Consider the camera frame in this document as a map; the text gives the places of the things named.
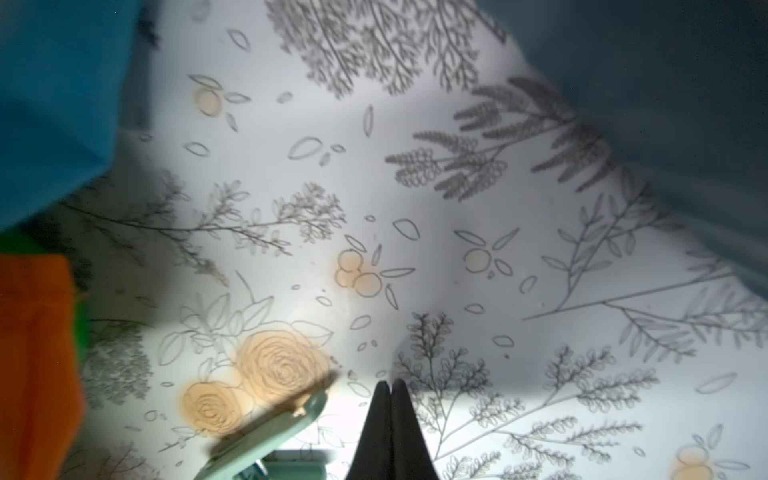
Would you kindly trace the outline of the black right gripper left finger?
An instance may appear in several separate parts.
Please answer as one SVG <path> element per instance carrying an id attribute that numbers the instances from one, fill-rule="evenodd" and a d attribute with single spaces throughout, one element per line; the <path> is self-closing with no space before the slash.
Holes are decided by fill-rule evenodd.
<path id="1" fill-rule="evenodd" d="M 346 480 L 387 480 L 393 474 L 392 403 L 386 381 L 377 383 Z"/>

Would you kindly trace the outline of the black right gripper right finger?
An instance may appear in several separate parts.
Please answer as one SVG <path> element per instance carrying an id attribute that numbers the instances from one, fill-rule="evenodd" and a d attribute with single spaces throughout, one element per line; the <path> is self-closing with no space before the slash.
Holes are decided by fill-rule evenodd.
<path id="1" fill-rule="evenodd" d="M 392 459 L 397 480 L 438 480 L 430 459 L 408 386 L 402 379 L 392 385 Z"/>

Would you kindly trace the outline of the mint green clothespin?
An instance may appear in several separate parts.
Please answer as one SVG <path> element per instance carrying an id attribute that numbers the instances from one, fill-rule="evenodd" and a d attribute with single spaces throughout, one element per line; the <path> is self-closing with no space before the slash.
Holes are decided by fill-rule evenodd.
<path id="1" fill-rule="evenodd" d="M 327 393 L 318 391 L 298 410 L 267 421 L 213 455 L 194 480 L 326 479 L 323 461 L 271 461 L 266 457 L 312 425 L 327 400 Z"/>

